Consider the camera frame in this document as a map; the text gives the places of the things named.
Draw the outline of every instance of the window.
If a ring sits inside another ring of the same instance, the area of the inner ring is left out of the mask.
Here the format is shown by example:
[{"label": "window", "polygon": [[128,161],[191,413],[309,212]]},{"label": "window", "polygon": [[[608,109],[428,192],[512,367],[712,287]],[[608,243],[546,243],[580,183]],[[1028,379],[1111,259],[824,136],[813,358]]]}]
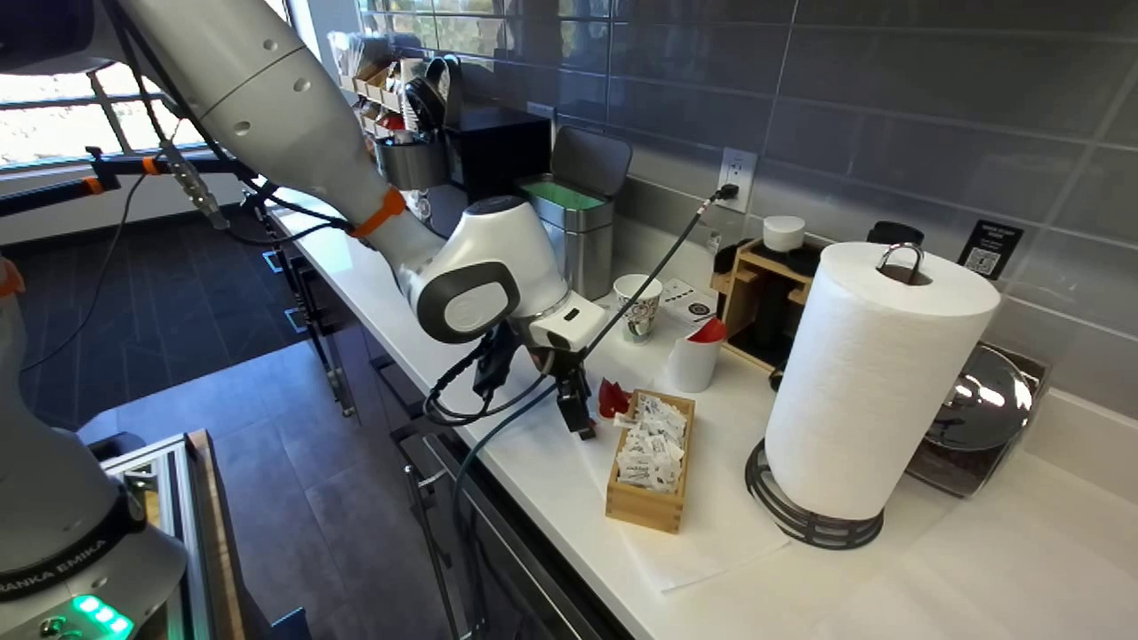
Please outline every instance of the window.
[{"label": "window", "polygon": [[[289,0],[267,3],[289,21]],[[203,142],[161,99],[153,106],[165,132],[178,146]],[[0,73],[0,169],[82,164],[85,146],[102,154],[158,150],[136,73],[123,65],[79,73]]]}]

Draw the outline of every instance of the white countertop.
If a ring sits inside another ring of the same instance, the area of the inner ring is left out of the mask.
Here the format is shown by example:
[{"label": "white countertop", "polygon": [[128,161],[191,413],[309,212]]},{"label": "white countertop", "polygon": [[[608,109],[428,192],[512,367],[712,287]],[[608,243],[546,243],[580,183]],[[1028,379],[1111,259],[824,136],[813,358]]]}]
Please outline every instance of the white countertop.
[{"label": "white countertop", "polygon": [[[376,251],[334,230],[303,249],[416,385],[429,387],[471,348],[421,329]],[[647,345],[612,329],[591,375],[673,392],[666,358],[679,329],[673,313]],[[531,379],[532,367],[516,358],[497,397]],[[460,379],[448,403],[466,403],[466,387]],[[966,502],[904,479],[875,543],[817,552],[782,535],[744,486],[773,409],[765,372],[721,358],[716,385],[689,397],[692,477],[677,535],[606,520],[612,426],[575,442],[543,403],[482,449],[497,482],[635,635],[1133,635],[1130,502],[1013,452]]]}]

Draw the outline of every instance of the gray tile backsplash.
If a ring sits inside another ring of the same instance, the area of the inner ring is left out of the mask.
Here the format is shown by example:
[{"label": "gray tile backsplash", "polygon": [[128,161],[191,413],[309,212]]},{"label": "gray tile backsplash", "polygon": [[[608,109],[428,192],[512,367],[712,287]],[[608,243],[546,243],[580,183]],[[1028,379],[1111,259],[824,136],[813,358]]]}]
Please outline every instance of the gray tile backsplash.
[{"label": "gray tile backsplash", "polygon": [[864,239],[904,220],[959,255],[1019,225],[993,341],[1138,416],[1138,0],[397,0],[479,65],[471,95],[559,106],[632,142],[622,217],[679,230],[727,146],[744,212]]}]

